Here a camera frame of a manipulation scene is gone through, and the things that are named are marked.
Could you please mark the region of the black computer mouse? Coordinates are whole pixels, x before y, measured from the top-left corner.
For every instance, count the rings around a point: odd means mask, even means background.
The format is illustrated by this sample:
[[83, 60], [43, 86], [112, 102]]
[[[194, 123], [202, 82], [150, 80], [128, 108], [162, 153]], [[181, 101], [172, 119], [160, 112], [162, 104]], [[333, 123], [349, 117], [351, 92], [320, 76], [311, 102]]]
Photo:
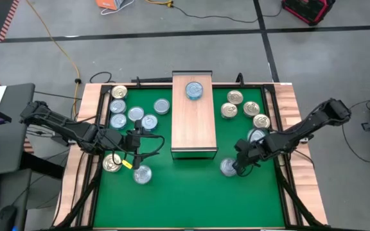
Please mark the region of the black computer mouse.
[[0, 210], [0, 231], [12, 231], [15, 226], [17, 209], [7, 205]]

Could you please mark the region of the orange box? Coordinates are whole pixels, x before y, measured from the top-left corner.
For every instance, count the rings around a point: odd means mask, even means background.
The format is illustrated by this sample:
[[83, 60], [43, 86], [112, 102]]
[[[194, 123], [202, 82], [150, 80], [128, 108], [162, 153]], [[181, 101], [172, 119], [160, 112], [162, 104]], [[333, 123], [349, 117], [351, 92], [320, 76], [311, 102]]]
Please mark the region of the orange box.
[[124, 0], [95, 0], [100, 8], [119, 10]]

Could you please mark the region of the blue and pink labelled can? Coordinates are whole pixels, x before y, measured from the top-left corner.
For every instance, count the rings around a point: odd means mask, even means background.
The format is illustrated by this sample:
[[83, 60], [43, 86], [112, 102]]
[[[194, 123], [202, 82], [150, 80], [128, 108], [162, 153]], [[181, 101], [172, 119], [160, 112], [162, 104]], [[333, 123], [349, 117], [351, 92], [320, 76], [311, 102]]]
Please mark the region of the blue and pink labelled can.
[[232, 119], [237, 115], [238, 109], [232, 103], [224, 103], [220, 108], [220, 113], [224, 119]]
[[243, 102], [243, 94], [239, 90], [230, 90], [227, 93], [227, 100], [234, 105], [240, 105]]

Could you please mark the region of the red and black case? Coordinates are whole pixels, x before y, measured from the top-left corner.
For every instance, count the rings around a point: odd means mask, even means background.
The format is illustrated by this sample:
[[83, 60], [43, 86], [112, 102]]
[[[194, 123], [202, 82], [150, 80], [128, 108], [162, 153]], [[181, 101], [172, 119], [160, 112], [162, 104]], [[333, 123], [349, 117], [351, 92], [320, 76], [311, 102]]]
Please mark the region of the red and black case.
[[295, 15], [309, 26], [316, 26], [331, 10], [336, 0], [282, 0], [284, 10]]

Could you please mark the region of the teal labelled tuna can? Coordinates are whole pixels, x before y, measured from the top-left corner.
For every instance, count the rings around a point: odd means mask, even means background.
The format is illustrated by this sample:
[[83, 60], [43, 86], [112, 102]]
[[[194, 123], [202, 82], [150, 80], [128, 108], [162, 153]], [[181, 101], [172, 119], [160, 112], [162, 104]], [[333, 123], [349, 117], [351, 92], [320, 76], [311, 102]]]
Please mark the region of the teal labelled tuna can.
[[203, 95], [203, 86], [197, 81], [189, 82], [186, 85], [186, 96], [190, 100], [198, 100]]

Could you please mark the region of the silver can white green label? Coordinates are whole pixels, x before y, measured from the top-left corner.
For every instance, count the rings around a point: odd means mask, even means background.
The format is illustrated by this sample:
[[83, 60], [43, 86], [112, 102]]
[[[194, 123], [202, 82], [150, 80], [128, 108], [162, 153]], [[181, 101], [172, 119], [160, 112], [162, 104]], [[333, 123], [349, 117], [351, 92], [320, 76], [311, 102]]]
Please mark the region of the silver can white green label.
[[250, 143], [253, 142], [263, 142], [263, 138], [266, 136], [266, 133], [264, 130], [259, 129], [259, 128], [253, 128], [251, 129], [248, 134], [247, 134], [247, 140]]

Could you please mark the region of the black bar behind table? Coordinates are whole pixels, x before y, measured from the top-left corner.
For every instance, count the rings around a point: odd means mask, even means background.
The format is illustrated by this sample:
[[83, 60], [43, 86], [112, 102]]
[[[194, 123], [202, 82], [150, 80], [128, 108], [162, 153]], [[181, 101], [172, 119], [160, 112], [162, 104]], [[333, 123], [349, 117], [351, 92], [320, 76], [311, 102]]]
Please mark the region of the black bar behind table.
[[132, 83], [171, 83], [172, 78], [140, 78], [136, 77], [131, 80]]

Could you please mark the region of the wooden shelf black metal frame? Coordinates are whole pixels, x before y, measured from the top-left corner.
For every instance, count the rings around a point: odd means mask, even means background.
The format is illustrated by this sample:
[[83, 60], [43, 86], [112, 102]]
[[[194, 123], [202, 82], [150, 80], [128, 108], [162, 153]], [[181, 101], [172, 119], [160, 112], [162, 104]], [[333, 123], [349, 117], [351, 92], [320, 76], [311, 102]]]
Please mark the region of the wooden shelf black metal frame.
[[[186, 85], [197, 81], [203, 86], [198, 100], [186, 96]], [[173, 72], [172, 137], [174, 160], [213, 160], [218, 152], [213, 104], [212, 72]]]

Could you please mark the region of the grey low desk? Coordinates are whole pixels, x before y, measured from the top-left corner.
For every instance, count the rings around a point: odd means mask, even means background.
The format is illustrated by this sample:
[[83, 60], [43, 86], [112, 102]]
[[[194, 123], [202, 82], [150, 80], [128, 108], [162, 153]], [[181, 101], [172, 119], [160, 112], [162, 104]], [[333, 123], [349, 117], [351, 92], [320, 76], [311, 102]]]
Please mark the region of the grey low desk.
[[24, 231], [30, 179], [29, 169], [0, 175], [0, 210], [9, 205], [16, 208], [16, 231]]

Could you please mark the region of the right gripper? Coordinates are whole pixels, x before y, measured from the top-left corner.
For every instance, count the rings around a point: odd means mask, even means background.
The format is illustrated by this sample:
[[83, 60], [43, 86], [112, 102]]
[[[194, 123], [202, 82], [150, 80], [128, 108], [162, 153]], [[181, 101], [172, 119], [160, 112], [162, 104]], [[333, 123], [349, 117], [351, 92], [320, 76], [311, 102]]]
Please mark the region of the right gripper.
[[258, 141], [249, 143], [246, 140], [239, 139], [234, 148], [237, 154], [233, 168], [238, 169], [238, 176], [248, 176], [254, 167], [254, 164], [251, 163], [267, 160], [271, 157], [271, 152], [267, 146]]

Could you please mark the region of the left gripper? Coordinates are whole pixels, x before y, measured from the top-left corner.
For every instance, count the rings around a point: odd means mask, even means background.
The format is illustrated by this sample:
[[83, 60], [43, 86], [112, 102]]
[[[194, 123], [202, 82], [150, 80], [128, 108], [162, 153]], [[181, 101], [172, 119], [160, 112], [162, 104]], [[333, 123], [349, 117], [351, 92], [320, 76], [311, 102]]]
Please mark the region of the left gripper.
[[140, 137], [141, 130], [143, 130], [142, 120], [138, 119], [134, 122], [134, 130], [127, 130], [122, 148], [126, 151], [123, 158], [127, 158], [127, 155], [133, 155], [133, 167], [132, 169], [138, 169], [141, 164], [141, 157], [139, 155], [139, 147], [141, 145]]

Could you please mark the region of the gold lid blue label can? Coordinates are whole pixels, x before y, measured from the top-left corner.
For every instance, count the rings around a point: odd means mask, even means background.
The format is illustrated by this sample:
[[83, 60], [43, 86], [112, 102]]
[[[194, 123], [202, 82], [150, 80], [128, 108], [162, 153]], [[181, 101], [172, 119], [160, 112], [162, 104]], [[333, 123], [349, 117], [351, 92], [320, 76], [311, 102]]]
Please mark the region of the gold lid blue label can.
[[254, 117], [260, 113], [260, 106], [254, 101], [247, 101], [243, 104], [243, 113], [247, 117]]
[[257, 114], [253, 117], [253, 125], [256, 128], [268, 129], [270, 127], [270, 119], [265, 114]]

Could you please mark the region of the olive green tuna can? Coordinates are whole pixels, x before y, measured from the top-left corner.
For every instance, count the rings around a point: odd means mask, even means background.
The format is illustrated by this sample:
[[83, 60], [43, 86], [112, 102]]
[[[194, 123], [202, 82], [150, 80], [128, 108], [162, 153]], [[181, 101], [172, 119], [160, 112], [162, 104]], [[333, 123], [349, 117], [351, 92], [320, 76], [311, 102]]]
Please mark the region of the olive green tuna can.
[[134, 171], [133, 177], [137, 184], [147, 184], [152, 179], [152, 170], [146, 165], [141, 165]]

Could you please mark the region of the red labelled tuna can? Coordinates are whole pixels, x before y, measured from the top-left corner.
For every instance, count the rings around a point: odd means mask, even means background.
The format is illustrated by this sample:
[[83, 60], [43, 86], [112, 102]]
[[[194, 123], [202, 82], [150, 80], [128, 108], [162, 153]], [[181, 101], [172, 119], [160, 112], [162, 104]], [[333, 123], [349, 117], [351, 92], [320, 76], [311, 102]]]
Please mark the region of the red labelled tuna can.
[[235, 163], [234, 158], [224, 158], [220, 163], [220, 170], [223, 175], [227, 177], [231, 177], [236, 175], [236, 170], [233, 167], [233, 164]]

